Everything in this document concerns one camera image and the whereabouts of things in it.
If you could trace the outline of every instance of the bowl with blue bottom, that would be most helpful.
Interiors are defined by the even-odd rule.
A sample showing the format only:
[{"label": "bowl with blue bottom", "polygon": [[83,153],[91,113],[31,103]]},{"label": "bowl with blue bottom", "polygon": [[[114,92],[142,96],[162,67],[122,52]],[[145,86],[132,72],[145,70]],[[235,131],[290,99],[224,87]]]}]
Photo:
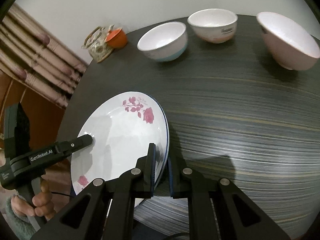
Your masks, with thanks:
[{"label": "bowl with blue bottom", "polygon": [[148,58],[165,62],[178,58],[187,45],[186,25],[182,22],[168,22],[145,33],[137,47]]}]

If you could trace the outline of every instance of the black cable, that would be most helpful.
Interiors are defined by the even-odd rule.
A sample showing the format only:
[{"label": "black cable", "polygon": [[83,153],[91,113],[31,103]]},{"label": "black cable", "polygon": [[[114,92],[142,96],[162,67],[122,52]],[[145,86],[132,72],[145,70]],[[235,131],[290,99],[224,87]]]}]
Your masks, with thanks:
[{"label": "black cable", "polygon": [[169,239],[173,239],[173,238],[176,238],[176,237],[179,237],[179,236],[188,236],[188,235],[189,235],[189,233],[177,233],[177,234],[168,236],[163,240],[169,240]]},{"label": "black cable", "polygon": [[54,191],[52,191],[51,193],[52,193],[52,194],[57,194],[57,195],[67,196],[67,197],[70,197],[70,198],[74,198],[74,197],[73,197],[73,196],[71,196],[71,195],[64,194],[64,193],[60,193],[60,192],[54,192]]}]

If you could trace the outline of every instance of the glass teapot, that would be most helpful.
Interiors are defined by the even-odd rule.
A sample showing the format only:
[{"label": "glass teapot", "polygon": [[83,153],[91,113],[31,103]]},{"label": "glass teapot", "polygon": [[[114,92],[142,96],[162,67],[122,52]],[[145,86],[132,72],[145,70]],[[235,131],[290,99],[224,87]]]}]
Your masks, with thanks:
[{"label": "glass teapot", "polygon": [[108,30],[105,27],[98,26],[85,39],[82,46],[87,49],[91,57],[98,63],[104,60],[113,51],[113,48],[105,43]]}]

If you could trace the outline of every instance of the screw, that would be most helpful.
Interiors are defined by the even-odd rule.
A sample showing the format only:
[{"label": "screw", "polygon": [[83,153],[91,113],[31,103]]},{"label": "screw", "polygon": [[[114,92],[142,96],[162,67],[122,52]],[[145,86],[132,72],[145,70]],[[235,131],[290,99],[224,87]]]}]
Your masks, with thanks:
[{"label": "screw", "polygon": [[190,175],[190,174],[192,173],[192,169],[190,169],[190,168],[184,168],[184,169],[182,170],[182,172],[183,172],[184,174],[186,174],[186,175]]},{"label": "screw", "polygon": [[228,186],[230,184],[230,181],[228,179],[221,179],[220,180],[220,183],[223,185],[223,186]]},{"label": "screw", "polygon": [[95,179],[93,181],[93,185],[95,185],[95,186],[100,186],[102,183],[103,183],[102,179]]},{"label": "screw", "polygon": [[131,173],[132,173],[133,175],[138,175],[138,174],[140,174],[140,172],[141,172],[141,170],[140,170],[139,168],[133,168],[133,169],[131,170]]}]

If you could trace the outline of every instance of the wooden cabinet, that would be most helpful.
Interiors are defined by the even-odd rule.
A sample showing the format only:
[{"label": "wooden cabinet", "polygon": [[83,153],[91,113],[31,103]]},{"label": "wooden cabinet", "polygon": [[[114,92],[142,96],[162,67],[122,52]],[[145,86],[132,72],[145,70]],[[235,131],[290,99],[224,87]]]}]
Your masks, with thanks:
[{"label": "wooden cabinet", "polygon": [[13,80],[0,70],[0,133],[3,133],[4,111],[21,102],[30,120],[30,147],[38,149],[55,141],[64,109],[49,102],[33,90]]}]

